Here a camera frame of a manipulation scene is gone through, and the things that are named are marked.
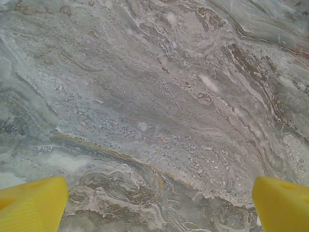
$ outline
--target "yellow object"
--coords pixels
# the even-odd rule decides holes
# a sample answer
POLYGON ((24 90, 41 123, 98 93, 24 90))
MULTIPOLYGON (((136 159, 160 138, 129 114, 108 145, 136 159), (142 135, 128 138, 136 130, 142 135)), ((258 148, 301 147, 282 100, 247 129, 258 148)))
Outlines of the yellow object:
POLYGON ((69 196, 63 177, 0 190, 0 232, 56 232, 69 196))
POLYGON ((309 232, 309 188, 258 177, 252 198, 264 232, 309 232))

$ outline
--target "gray marble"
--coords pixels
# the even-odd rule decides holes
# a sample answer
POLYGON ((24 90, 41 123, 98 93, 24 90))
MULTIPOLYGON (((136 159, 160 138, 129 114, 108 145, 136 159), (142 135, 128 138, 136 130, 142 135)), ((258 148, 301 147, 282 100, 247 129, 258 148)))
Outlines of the gray marble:
POLYGON ((61 232, 261 232, 309 185, 309 3, 0 0, 0 187, 63 175, 61 232))

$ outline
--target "yellow plastic piece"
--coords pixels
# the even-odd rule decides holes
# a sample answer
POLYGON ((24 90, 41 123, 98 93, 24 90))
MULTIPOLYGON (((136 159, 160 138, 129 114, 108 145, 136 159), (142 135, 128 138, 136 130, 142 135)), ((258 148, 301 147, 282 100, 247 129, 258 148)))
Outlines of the yellow plastic piece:
POLYGON ((258 177, 252 198, 264 232, 309 232, 309 188, 258 177))
POLYGON ((63 177, 0 190, 0 232, 56 232, 69 196, 63 177))

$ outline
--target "marble floor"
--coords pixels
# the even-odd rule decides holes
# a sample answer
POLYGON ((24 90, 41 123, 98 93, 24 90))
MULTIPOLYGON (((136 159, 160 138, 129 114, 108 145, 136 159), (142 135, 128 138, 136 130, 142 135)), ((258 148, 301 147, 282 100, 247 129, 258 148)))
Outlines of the marble floor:
POLYGON ((257 176, 309 185, 309 3, 0 0, 0 99, 0 188, 65 176, 60 232, 261 232, 257 176))

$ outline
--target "marble surface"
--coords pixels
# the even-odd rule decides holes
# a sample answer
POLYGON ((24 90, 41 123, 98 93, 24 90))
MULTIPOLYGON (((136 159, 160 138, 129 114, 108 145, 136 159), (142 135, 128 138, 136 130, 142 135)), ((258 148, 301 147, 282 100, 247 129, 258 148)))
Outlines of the marble surface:
POLYGON ((63 175, 61 232, 261 232, 309 185, 309 3, 0 0, 0 187, 63 175))

